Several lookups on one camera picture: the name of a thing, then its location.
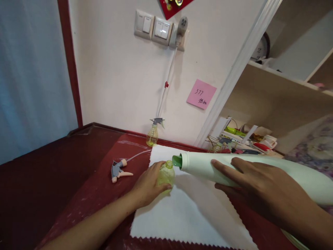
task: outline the clock face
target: clock face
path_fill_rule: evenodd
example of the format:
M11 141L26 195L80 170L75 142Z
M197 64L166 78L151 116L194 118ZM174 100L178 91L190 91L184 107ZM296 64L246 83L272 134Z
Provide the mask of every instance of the clock face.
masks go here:
M269 38L268 35L265 33L263 37L260 39L256 49L254 50L251 56L251 60L257 61L262 57L268 58L269 49L270 49Z

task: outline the white shelf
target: white shelf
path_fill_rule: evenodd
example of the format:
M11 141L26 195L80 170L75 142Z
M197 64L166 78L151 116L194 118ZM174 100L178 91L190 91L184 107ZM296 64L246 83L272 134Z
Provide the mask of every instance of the white shelf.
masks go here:
M304 82L304 81L301 81L301 80L297 80L297 79L292 79L292 78L286 76L285 74L283 74L283 73L281 73L281 72L278 72L278 71L276 71L276 70L274 70L274 69L271 69L271 68L269 68L269 67L264 67L263 65L258 64L258 63L256 63L256 62L249 61L249 62L248 62L248 65L253 66L253 67L255 67L255 68L258 68L258 69L260 69L260 70L262 70L262 71L268 72L268 73L270 73L270 74L272 74L272 75L275 75L275 76L281 77L281 78L287 80L287 81L289 82L289 83L288 83L289 85L292 84L291 82L293 82L293 83L295 83L295 84L297 84L297 85L301 85L301 86L307 87L307 88L309 88L309 89L311 89L311 90L314 90L314 91L317 91L317 92L319 92L319 93L322 93L322 94L325 94L325 95L328 95L328 96L333 97L333 92L332 92L332 91L329 91L329 90L324 90L324 91L322 91L322 90L320 90L317 86L315 86L315 85L313 85L313 84L311 84L311 83L307 83L307 82ZM266 79L266 83L268 84L269 82L270 82L270 79L267 78L267 79ZM285 89L285 91L286 91L286 92L287 92L287 90L290 91L290 88L291 88L291 87L292 87L292 86L289 86L289 88L288 88L288 89Z

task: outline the double light switch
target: double light switch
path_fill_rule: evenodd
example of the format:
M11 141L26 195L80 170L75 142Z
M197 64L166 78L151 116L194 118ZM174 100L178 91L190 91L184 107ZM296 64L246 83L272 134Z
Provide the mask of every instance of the double light switch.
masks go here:
M152 40L154 42L168 46L171 36L173 23L167 20L155 17L154 31Z
M168 46L173 23L136 10L134 34Z
M161 37L163 39L168 38L170 25L162 23L160 21L156 22L155 36Z

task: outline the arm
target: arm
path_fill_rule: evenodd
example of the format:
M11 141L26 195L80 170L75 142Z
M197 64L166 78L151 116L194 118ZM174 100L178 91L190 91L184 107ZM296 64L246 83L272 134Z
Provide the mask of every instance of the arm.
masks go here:
M167 183L156 186L157 175L163 163L165 162L154 163L140 176L128 194L78 223L49 242L42 250L98 249L128 215L149 205L163 191L171 189L171 185Z
M285 171L267 164L233 158L234 170L212 160L212 165L241 188L215 184L228 196L288 231L310 249L333 249L333 217L317 206Z

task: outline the plastic tube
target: plastic tube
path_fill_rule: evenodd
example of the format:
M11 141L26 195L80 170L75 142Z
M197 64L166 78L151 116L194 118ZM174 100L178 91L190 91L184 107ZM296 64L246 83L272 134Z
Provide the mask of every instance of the plastic tube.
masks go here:
M172 68L172 65L173 65L174 57L176 56L177 49L178 49L178 46L177 46L176 49L174 50L174 54L173 54L172 61L171 61L171 64L170 64L169 74L168 74L168 79L167 79L167 83L168 83L168 84L170 83L171 68ZM164 90L163 90L163 95L162 95L162 100L161 100L160 108L159 108L159 111L158 111L158 113L157 113L157 117L158 117L158 118L159 118L160 115L161 115L161 108L162 108L162 105L163 105L164 95L165 95L166 89L167 89L167 87L165 86L165 87L164 87Z
M145 153L145 152L148 152L148 151L151 151L151 149L150 149L150 150L143 151L143 152L141 152L141 153L138 153L137 155L134 155L133 157L129 158L129 159L127 160L127 162L129 162L131 159L137 157L138 155L140 155L140 154L142 154L142 153Z

